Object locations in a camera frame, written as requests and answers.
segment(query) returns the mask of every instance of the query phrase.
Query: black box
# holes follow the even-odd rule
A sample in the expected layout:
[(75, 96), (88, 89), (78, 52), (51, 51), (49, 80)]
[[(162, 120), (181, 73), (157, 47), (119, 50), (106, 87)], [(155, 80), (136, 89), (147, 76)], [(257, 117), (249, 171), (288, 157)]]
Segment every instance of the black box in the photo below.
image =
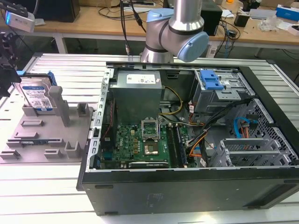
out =
[(221, 19), (222, 9), (213, 0), (203, 0), (201, 17), (205, 20), (204, 31), (209, 36), (215, 36)]
[[(14, 4), (21, 4), (32, 13), (36, 0), (8, 0)], [(35, 18), (59, 22), (74, 22), (80, 12), (79, 0), (40, 0)]]
[(236, 27), (245, 27), (249, 17), (250, 17), (249, 15), (237, 14), (235, 21), (234, 21), (235, 26)]

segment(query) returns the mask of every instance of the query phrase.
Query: gray robot arm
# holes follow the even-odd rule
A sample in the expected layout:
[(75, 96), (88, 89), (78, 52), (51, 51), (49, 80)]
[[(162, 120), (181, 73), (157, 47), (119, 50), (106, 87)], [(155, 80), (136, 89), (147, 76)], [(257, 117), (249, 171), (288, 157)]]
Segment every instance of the gray robot arm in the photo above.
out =
[(146, 46), (141, 61), (171, 63), (173, 56), (184, 62), (198, 58), (206, 49), (209, 36), (200, 16), (202, 0), (175, 0), (174, 10), (151, 10), (147, 17)]

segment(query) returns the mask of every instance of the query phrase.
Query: blue hard drive label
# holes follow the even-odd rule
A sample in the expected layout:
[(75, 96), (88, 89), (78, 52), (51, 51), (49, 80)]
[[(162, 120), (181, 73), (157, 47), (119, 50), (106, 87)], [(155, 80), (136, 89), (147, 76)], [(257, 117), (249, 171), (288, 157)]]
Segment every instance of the blue hard drive label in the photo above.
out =
[(42, 86), (23, 86), (24, 90), (44, 90)]
[(23, 92), (31, 106), (39, 111), (51, 111), (53, 106), (43, 86), (23, 86)]

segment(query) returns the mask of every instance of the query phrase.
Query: green motherboard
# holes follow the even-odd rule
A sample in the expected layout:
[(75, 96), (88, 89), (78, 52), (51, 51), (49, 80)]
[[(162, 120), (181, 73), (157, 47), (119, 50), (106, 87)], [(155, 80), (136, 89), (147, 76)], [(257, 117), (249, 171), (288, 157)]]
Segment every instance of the green motherboard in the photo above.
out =
[(141, 125), (118, 125), (116, 135), (116, 149), (112, 160), (118, 161), (169, 161), (169, 152), (166, 137), (166, 127), (160, 130), (158, 142), (142, 140)]
[[(166, 125), (161, 125), (158, 141), (155, 142), (151, 139), (143, 141), (141, 125), (118, 125), (116, 146), (112, 152), (104, 152), (104, 159), (111, 162), (167, 162), (172, 167), (174, 154), (176, 157), (180, 157), (179, 151), (176, 150), (185, 151), (183, 147), (177, 149), (178, 146), (174, 141), (175, 130), (174, 127), (169, 128)], [(157, 133), (155, 126), (145, 126), (143, 132), (146, 134)], [(188, 130), (185, 126), (182, 126), (179, 128), (179, 132), (181, 142), (185, 145), (186, 141), (189, 140)]]

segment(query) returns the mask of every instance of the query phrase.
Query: motherboard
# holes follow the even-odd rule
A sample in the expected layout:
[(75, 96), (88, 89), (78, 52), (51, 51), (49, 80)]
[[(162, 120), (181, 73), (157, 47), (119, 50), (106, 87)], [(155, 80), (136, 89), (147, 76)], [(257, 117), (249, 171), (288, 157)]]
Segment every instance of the motherboard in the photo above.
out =
[[(145, 140), (145, 133), (153, 136), (157, 133), (158, 139)], [(159, 125), (157, 130), (151, 125), (143, 128), (142, 125), (118, 125), (115, 147), (103, 152), (102, 162), (119, 163), (120, 168), (140, 168), (149, 164), (181, 167), (186, 164), (185, 144), (188, 140), (186, 126)]]

